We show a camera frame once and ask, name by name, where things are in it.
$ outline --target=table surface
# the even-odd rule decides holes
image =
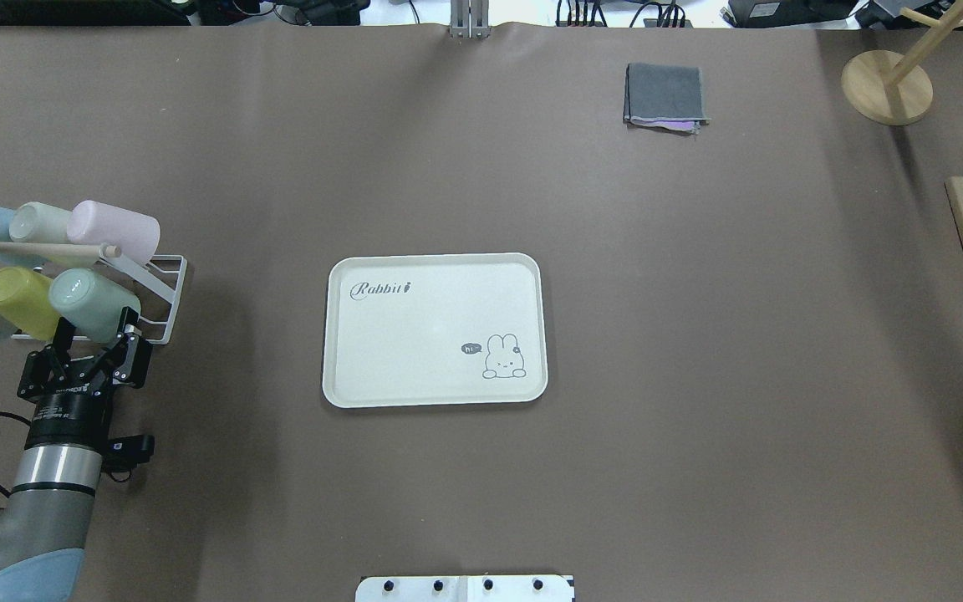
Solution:
[[[963,32],[890,129],[839,74],[914,33],[253,31],[0,29],[0,205],[150,213],[195,266],[118,397],[114,434],[157,453],[100,487],[75,599],[485,571],[604,601],[963,599]],[[699,65],[712,122],[624,125],[630,61]],[[504,251],[542,269],[539,400],[322,397],[338,260]],[[31,411],[30,348],[0,347],[0,409]],[[0,424],[0,479],[23,435]]]

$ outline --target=white tray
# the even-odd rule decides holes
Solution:
[[[530,256],[351,257],[329,272],[329,403],[512,403],[547,385],[542,279]]]

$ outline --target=white label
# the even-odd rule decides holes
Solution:
[[[749,13],[749,18],[753,19],[757,17],[772,16],[773,14],[779,11],[779,4],[781,3],[757,4],[755,7],[752,8],[752,12]]]

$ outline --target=pink cup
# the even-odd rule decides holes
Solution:
[[[84,201],[69,216],[65,236],[76,244],[117,245],[124,256],[144,266],[157,251],[161,228],[155,218],[145,214]]]

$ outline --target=folded cloth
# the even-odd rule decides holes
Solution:
[[[700,69],[695,66],[627,65],[623,121],[696,133],[701,122],[707,119]]]

